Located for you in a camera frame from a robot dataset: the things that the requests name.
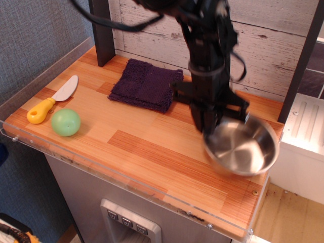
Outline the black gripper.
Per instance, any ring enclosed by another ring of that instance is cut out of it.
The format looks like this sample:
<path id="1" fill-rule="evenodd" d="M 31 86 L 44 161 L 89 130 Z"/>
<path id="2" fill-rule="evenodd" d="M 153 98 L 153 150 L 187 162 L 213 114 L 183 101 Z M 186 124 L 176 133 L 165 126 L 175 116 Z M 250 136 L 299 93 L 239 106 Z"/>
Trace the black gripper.
<path id="1" fill-rule="evenodd" d="M 189 64 L 192 81 L 172 82 L 173 98 L 190 105 L 197 130 L 212 134 L 222 116 L 246 121 L 249 102 L 230 88 L 230 64 L 212 71 L 201 71 Z"/>

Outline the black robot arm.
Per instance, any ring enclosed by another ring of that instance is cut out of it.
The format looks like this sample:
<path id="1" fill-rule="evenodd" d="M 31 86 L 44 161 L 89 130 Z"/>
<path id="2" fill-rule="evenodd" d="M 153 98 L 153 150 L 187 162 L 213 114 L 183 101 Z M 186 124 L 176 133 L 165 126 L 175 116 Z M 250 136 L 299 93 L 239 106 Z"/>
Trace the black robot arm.
<path id="1" fill-rule="evenodd" d="M 249 103 L 230 88 L 230 57 L 237 32 L 230 19 L 228 1 L 136 1 L 160 15 L 174 17 L 182 28 L 189 49 L 191 82 L 170 87 L 176 101 L 190 106 L 196 128 L 212 134 L 223 116 L 246 119 Z"/>

